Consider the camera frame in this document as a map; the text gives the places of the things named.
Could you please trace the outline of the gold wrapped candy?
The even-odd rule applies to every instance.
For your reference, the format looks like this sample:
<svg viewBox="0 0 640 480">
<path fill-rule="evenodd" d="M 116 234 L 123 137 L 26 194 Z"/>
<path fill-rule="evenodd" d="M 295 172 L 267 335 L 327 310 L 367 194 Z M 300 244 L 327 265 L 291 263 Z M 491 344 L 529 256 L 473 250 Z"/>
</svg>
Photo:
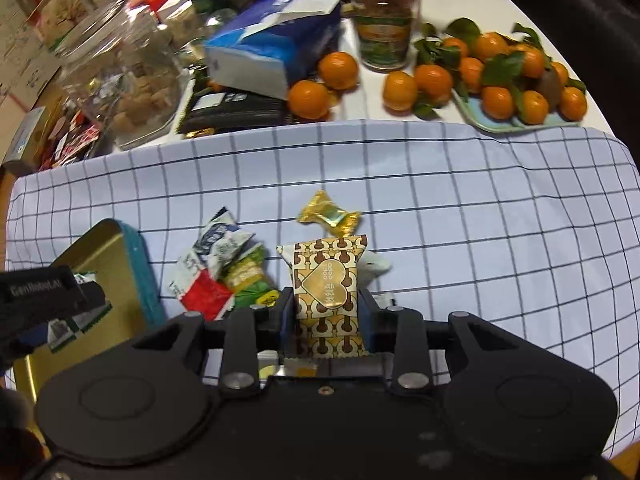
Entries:
<svg viewBox="0 0 640 480">
<path fill-rule="evenodd" d="M 299 223 L 317 223 L 334 237 L 352 236 L 360 221 L 359 211 L 347 211 L 337 206 L 325 190 L 314 193 L 297 215 Z"/>
</svg>

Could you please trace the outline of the glass jar yellow lid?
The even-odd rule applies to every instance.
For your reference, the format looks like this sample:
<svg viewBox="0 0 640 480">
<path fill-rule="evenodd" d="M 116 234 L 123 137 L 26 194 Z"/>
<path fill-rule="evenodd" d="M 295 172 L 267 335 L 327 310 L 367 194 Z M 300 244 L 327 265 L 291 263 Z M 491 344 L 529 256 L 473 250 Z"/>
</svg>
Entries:
<svg viewBox="0 0 640 480">
<path fill-rule="evenodd" d="M 352 0 L 352 22 L 364 65 L 390 72 L 407 62 L 414 0 Z"/>
</svg>

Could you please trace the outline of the brown gold heart snack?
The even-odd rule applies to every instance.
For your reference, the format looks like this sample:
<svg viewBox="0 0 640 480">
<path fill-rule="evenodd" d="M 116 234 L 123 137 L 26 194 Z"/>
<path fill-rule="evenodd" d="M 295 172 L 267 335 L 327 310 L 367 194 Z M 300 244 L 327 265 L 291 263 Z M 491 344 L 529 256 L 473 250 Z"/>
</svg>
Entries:
<svg viewBox="0 0 640 480">
<path fill-rule="evenodd" d="M 358 322 L 357 269 L 367 246 L 367 237 L 352 235 L 277 248 L 293 287 L 294 356 L 320 360 L 367 354 Z"/>
</svg>

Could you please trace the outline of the checkered white cloth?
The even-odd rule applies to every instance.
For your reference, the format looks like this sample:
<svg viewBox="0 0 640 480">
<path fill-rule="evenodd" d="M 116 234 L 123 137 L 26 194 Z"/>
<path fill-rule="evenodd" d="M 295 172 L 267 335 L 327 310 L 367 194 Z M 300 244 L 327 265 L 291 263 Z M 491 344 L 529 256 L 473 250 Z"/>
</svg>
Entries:
<svg viewBox="0 0 640 480">
<path fill-rule="evenodd" d="M 605 451 L 639 437 L 639 173 L 585 128 L 485 136 L 446 122 L 338 122 L 216 134 L 76 162 L 14 184 L 6 262 L 51 263 L 96 222 L 146 241 L 166 313 L 176 260 L 227 209 L 290 281 L 280 245 L 320 226 L 297 215 L 319 190 L 357 211 L 373 283 L 442 320 L 474 313 L 601 376 L 618 417 Z"/>
</svg>

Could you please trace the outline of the red white snack packet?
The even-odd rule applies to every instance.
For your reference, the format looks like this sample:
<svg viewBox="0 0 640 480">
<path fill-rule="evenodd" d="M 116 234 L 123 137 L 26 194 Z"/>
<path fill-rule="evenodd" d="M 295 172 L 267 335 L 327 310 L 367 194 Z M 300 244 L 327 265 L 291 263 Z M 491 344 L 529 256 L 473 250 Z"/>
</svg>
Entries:
<svg viewBox="0 0 640 480">
<path fill-rule="evenodd" d="M 233 292 L 210 276 L 193 249 L 177 260 L 168 290 L 187 311 L 201 313 L 206 321 L 222 318 L 233 306 Z"/>
</svg>

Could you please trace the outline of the large glass cookie jar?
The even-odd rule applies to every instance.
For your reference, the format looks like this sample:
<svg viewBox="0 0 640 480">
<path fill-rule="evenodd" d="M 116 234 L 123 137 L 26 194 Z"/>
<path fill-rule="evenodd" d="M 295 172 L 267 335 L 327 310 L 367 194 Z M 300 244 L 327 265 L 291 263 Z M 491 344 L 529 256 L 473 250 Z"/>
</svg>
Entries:
<svg viewBox="0 0 640 480">
<path fill-rule="evenodd" d="M 68 97 L 121 151 L 168 133 L 186 75 L 148 6 L 112 0 L 55 49 Z"/>
</svg>

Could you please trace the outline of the blue tissue pack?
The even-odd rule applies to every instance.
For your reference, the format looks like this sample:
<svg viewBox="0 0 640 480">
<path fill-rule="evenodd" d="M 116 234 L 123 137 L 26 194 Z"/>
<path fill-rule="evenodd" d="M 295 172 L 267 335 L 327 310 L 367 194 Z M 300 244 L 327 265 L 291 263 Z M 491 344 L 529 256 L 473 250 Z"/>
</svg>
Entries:
<svg viewBox="0 0 640 480">
<path fill-rule="evenodd" d="M 205 43 L 216 84 L 279 100 L 341 28 L 341 0 L 259 0 Z"/>
</svg>

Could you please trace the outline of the loose mandarin orange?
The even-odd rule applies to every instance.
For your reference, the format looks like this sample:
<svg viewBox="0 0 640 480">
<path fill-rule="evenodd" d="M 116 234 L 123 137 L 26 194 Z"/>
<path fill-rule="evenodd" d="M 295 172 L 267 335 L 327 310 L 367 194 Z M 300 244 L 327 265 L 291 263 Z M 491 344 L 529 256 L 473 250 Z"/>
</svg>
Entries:
<svg viewBox="0 0 640 480">
<path fill-rule="evenodd" d="M 434 105 L 445 105 L 451 98 L 454 78 L 442 66 L 422 64 L 414 71 L 414 79 L 419 90 Z"/>
<path fill-rule="evenodd" d="M 288 108 L 299 118 L 322 119 L 329 113 L 329 91 L 323 84 L 312 80 L 296 82 L 288 90 Z"/>
<path fill-rule="evenodd" d="M 418 85 L 413 76 L 396 70 L 389 73 L 383 84 L 382 100 L 386 108 L 395 113 L 412 110 L 418 98 Z"/>
<path fill-rule="evenodd" d="M 318 75 L 334 90 L 349 90 L 359 82 L 359 65 L 347 52 L 332 52 L 318 64 Z"/>
</svg>

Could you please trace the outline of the mandarin on plate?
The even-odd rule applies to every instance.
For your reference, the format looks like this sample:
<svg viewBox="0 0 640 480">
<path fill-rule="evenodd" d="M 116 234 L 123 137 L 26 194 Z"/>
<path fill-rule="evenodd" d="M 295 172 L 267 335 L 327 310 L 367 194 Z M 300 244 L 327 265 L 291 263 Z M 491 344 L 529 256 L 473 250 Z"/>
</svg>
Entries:
<svg viewBox="0 0 640 480">
<path fill-rule="evenodd" d="M 561 92 L 559 110 L 569 122 L 580 122 L 588 110 L 585 93 L 575 87 L 565 87 Z"/>
<path fill-rule="evenodd" d="M 527 90 L 522 95 L 520 119 L 526 125 L 541 125 L 549 114 L 549 103 L 535 90 Z"/>
<path fill-rule="evenodd" d="M 507 88 L 488 86 L 480 92 L 483 112 L 495 120 L 510 119 L 515 110 L 514 99 Z"/>
<path fill-rule="evenodd" d="M 499 54 L 508 55 L 511 49 L 503 36 L 498 34 L 498 32 L 484 32 L 484 34 L 476 38 L 472 51 L 474 58 L 485 62 Z"/>
</svg>

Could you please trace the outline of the green white packet in tray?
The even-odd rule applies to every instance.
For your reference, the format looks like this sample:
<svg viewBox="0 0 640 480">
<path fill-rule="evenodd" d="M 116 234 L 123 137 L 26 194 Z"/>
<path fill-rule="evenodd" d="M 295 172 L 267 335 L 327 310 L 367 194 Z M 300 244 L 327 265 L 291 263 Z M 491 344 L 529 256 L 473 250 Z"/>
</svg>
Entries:
<svg viewBox="0 0 640 480">
<path fill-rule="evenodd" d="M 62 350 L 65 346 L 78 339 L 81 334 L 87 333 L 96 323 L 99 323 L 112 305 L 104 299 L 100 304 L 88 311 L 74 315 L 66 320 L 50 321 L 47 325 L 47 346 L 52 353 Z"/>
</svg>

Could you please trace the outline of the black snack package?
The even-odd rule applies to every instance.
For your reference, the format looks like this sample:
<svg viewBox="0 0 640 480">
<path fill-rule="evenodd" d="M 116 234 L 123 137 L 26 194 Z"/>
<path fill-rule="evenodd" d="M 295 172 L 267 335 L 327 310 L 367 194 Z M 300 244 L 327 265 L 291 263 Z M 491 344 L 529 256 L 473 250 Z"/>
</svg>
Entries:
<svg viewBox="0 0 640 480">
<path fill-rule="evenodd" d="M 190 97 L 177 133 L 213 129 L 227 133 L 291 125 L 293 116 L 284 101 L 238 90 L 201 90 Z"/>
</svg>

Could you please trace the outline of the pale green snack packet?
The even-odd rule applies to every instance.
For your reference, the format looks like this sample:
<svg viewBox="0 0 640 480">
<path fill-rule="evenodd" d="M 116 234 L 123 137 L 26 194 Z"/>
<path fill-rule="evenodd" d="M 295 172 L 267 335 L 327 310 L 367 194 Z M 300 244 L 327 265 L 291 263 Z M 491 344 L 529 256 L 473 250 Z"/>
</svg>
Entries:
<svg viewBox="0 0 640 480">
<path fill-rule="evenodd" d="M 367 250 L 357 263 L 359 286 L 368 287 L 391 268 L 390 260 Z"/>
</svg>

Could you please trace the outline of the green garlic snack packet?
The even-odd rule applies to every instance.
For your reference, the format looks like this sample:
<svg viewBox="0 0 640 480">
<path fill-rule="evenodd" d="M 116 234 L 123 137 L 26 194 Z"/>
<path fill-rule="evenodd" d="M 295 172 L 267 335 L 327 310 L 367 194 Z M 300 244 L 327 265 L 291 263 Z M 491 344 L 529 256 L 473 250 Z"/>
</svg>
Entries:
<svg viewBox="0 0 640 480">
<path fill-rule="evenodd" d="M 258 306 L 273 307 L 280 297 L 280 290 L 265 274 L 265 247 L 256 243 L 228 266 L 222 282 L 233 292 L 235 309 Z"/>
</svg>

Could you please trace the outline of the red snack packets pile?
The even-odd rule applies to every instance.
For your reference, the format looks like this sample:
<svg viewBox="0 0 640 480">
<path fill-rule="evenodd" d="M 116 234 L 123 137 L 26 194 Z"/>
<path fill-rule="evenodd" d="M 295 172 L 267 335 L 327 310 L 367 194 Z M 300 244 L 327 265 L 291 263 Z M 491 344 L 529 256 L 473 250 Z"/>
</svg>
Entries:
<svg viewBox="0 0 640 480">
<path fill-rule="evenodd" d="M 51 130 L 40 158 L 39 170 L 62 167 L 93 157 L 103 134 L 81 110 L 65 112 Z"/>
</svg>

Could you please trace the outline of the navy white snack packet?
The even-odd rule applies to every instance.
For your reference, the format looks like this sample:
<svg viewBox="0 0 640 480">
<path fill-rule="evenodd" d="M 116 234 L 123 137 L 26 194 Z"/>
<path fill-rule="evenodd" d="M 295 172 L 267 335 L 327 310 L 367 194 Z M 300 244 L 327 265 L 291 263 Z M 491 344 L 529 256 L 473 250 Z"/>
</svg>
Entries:
<svg viewBox="0 0 640 480">
<path fill-rule="evenodd" d="M 193 244 L 193 251 L 210 277 L 217 281 L 253 237 L 252 232 L 240 228 L 230 211 L 222 207 L 207 222 Z"/>
</svg>

